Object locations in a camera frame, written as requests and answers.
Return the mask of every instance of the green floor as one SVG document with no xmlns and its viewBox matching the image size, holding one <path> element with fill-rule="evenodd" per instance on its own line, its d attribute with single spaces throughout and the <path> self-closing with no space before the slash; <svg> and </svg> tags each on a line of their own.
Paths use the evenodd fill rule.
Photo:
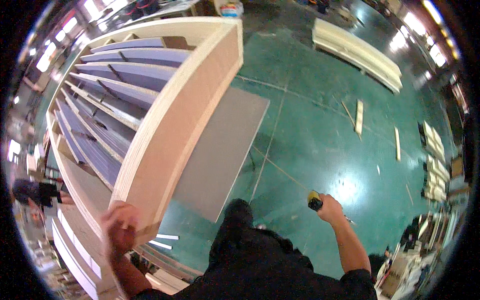
<svg viewBox="0 0 480 300">
<path fill-rule="evenodd" d="M 231 84 L 269 99 L 270 107 L 251 149 L 255 168 L 247 159 L 230 199 L 251 202 L 255 223 L 291 239 L 317 273 L 337 278 L 343 272 L 333 231 L 307 207 L 308 191 L 300 185 L 336 197 L 358 224 L 355 231 L 367 252 L 382 252 L 396 245 L 413 216 L 428 209 L 420 197 L 425 152 L 417 122 L 426 120 L 437 129 L 447 158 L 455 151 L 443 99 L 429 88 L 413 88 L 426 70 L 419 52 L 392 53 L 392 25 L 361 1 L 354 9 L 365 28 L 351 32 L 399 65 L 399 95 L 351 65 L 313 51 L 316 14 L 288 1 L 245 7 L 244 65 Z M 364 102 L 362 141 L 341 105 L 355 114 L 357 99 Z M 44 128 L 41 122 L 36 124 Z M 401 161 L 396 161 L 394 126 Z M 180 239 L 163 240 L 173 249 L 159 251 L 204 271 L 222 218 L 212 224 L 172 200 L 159 232 Z"/>
</svg>

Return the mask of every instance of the white strip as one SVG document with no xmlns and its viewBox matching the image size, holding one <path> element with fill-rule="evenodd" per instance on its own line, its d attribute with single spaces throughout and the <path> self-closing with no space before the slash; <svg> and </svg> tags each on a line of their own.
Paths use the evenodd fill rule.
<svg viewBox="0 0 480 300">
<path fill-rule="evenodd" d="M 156 246 L 163 247 L 163 248 L 167 248 L 167 249 L 169 249 L 169 250 L 172 250 L 172 246 L 159 243 L 159 242 L 157 242 L 157 241 L 155 241 L 155 240 L 151 240 L 151 241 L 149 241 L 149 243 L 154 244 L 154 245 L 156 245 Z"/>
<path fill-rule="evenodd" d="M 178 235 L 167 235 L 167 234 L 157 234 L 157 238 L 159 239 L 169 239 L 169 240 L 178 240 Z"/>
</svg>

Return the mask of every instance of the person's right hand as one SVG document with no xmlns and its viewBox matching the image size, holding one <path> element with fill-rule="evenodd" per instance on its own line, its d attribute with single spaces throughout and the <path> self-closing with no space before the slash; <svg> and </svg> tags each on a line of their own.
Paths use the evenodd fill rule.
<svg viewBox="0 0 480 300">
<path fill-rule="evenodd" d="M 115 201 L 101 217 L 103 255 L 115 260 L 133 248 L 138 209 L 123 201 Z"/>
<path fill-rule="evenodd" d="M 317 211 L 317 215 L 323 221 L 326 221 L 333 225 L 339 221 L 345 221 L 345 215 L 343 214 L 342 205 L 335 200 L 331 195 L 319 194 L 320 200 L 324 205 Z"/>
</svg>

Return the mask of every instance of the person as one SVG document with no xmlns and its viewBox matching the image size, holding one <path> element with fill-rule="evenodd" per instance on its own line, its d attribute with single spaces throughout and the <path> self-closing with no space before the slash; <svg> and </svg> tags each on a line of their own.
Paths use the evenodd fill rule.
<svg viewBox="0 0 480 300">
<path fill-rule="evenodd" d="M 226 207 L 204 275 L 174 295 L 152 289 L 125 256 L 138 224 L 134 206 L 116 201 L 101 217 L 103 253 L 126 299 L 377 299 L 369 258 L 342 206 L 330 195 L 320 197 L 324 204 L 317 215 L 335 232 L 345 272 L 340 280 L 314 273 L 290 240 L 254 228 L 252 210 L 241 199 Z"/>
<path fill-rule="evenodd" d="M 27 179 L 16 179 L 12 185 L 12 194 L 20 204 L 37 210 L 43 218 L 45 218 L 44 206 L 53 206 L 51 197 L 57 197 L 58 203 L 75 204 L 72 197 L 64 191 L 58 191 L 55 184 L 32 182 Z"/>
</svg>

